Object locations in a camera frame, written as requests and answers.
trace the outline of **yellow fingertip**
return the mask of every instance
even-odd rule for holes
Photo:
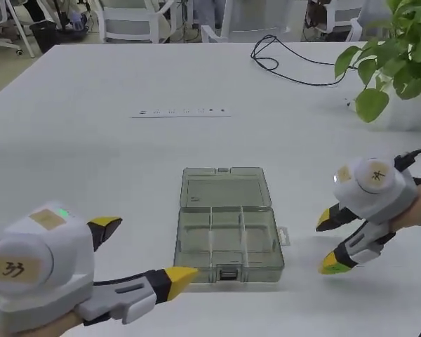
[[[321,214],[320,219],[318,220],[317,227],[320,226],[323,222],[329,220],[329,209],[326,209],[323,214]]]
[[[106,227],[109,225],[112,221],[115,220],[121,220],[118,216],[102,216],[99,218],[94,218],[90,222],[95,223],[96,225]]]
[[[342,272],[349,272],[350,270],[350,267],[337,261],[333,251],[331,251],[323,261],[321,261],[321,264],[318,268],[319,273],[323,275],[340,274]]]
[[[189,267],[170,267],[166,268],[165,272],[171,280],[171,287],[167,300],[173,300],[194,280],[198,270]]]

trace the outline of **chair leg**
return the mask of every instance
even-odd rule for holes
[[[31,56],[31,58],[34,58],[33,50],[31,48],[31,46],[29,45],[27,36],[25,35],[25,32],[23,31],[23,28],[22,28],[22,25],[20,24],[19,18],[17,17],[17,14],[15,14],[13,5],[11,4],[11,2],[9,0],[6,0],[6,5],[7,5],[9,11],[11,12],[11,16],[13,17],[15,25],[17,26],[17,29],[19,31],[19,34],[22,37],[22,40],[27,47],[29,56]]]

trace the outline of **number label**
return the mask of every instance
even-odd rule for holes
[[[35,283],[40,269],[41,261],[38,258],[0,256],[0,281]]]
[[[374,187],[382,187],[385,182],[385,178],[389,172],[388,165],[381,163],[380,161],[373,161],[370,164],[370,179],[369,183]]]

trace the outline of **floor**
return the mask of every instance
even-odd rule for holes
[[[25,8],[23,8],[23,6],[17,7],[16,12],[21,21],[31,22],[28,12],[25,10]],[[85,40],[81,42],[82,44],[100,43],[98,35],[98,24],[96,18],[93,19],[95,20],[95,24],[91,25],[92,29],[90,29],[90,32],[85,38]],[[177,41],[180,40],[181,37],[182,33],[178,32],[177,36],[172,36],[172,40]],[[196,31],[187,32],[186,39],[193,39],[194,37],[196,37]],[[28,37],[28,40],[32,46],[34,53],[36,54],[35,58],[30,58],[28,52],[26,52],[26,48],[23,43],[21,44],[24,54],[21,56],[16,55],[13,49],[0,48],[0,90],[5,88],[8,84],[10,84],[12,80],[14,80],[17,76],[24,72],[30,65],[37,61],[38,57],[41,56],[41,51],[39,50],[39,47],[37,46],[34,37],[30,36]]]

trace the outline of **power strip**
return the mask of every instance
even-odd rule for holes
[[[146,109],[138,110],[131,118],[172,118],[172,117],[231,117],[229,109],[204,108],[196,109]]]

